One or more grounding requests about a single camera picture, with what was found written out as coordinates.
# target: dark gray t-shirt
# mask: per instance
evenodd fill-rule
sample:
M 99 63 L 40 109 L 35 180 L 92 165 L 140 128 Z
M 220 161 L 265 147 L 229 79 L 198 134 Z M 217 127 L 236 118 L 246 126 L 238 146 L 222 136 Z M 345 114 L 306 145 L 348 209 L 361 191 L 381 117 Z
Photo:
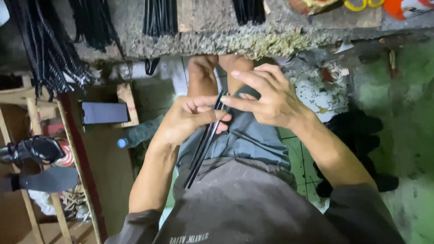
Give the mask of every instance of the dark gray t-shirt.
M 107 244 L 403 243 L 379 193 L 368 184 L 333 190 L 321 214 L 290 185 L 284 169 L 247 159 L 203 162 L 192 187 L 180 168 L 175 206 L 158 230 L 161 213 L 128 214 Z

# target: gray pants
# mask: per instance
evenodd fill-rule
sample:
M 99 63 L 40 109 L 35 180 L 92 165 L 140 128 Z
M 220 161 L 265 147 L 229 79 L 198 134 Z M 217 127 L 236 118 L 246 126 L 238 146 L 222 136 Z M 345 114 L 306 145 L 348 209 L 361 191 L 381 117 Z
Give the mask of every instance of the gray pants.
M 239 97 L 240 93 L 247 93 L 258 99 L 261 96 L 249 86 L 242 87 L 234 96 Z M 230 108 L 229 113 L 232 115 L 232 120 L 228 131 L 213 137 L 205 154 L 205 160 L 219 157 L 246 158 L 290 170 L 288 147 L 279 140 L 274 126 L 260 124 L 251 112 Z M 191 164 L 203 132 L 204 128 L 197 129 L 181 145 L 177 166 Z

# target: person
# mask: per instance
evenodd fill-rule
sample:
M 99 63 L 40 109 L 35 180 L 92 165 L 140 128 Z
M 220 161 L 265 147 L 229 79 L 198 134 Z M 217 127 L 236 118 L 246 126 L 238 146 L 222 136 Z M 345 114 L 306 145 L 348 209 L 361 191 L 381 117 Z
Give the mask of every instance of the person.
M 218 92 L 217 63 L 228 72 L 230 96 L 221 98 L 228 113 L 209 107 Z M 188 70 L 187 96 L 176 98 L 155 133 L 123 229 L 107 244 L 404 242 L 371 176 L 297 98 L 278 66 L 202 55 L 191 58 Z M 203 125 L 219 120 L 185 190 Z M 277 126 L 298 136 L 333 186 L 324 214 L 297 193 Z M 159 230 L 175 166 L 175 205 Z

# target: plastic water bottle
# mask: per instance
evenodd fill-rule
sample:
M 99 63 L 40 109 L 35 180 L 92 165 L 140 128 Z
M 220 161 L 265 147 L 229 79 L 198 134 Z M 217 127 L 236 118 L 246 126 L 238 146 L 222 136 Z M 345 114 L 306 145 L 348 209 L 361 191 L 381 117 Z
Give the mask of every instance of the plastic water bottle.
M 125 133 L 125 137 L 118 140 L 118 147 L 133 148 L 140 142 L 148 140 L 157 132 L 163 118 L 164 115 L 162 114 L 155 119 L 145 121 L 129 128 Z

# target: blue bottle cap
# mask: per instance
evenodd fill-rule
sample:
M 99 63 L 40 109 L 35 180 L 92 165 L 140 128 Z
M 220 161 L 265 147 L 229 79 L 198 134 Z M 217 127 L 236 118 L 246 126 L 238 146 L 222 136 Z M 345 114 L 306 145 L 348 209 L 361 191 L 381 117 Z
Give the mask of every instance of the blue bottle cap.
M 128 144 L 128 140 L 126 138 L 121 138 L 118 140 L 118 147 L 124 148 Z

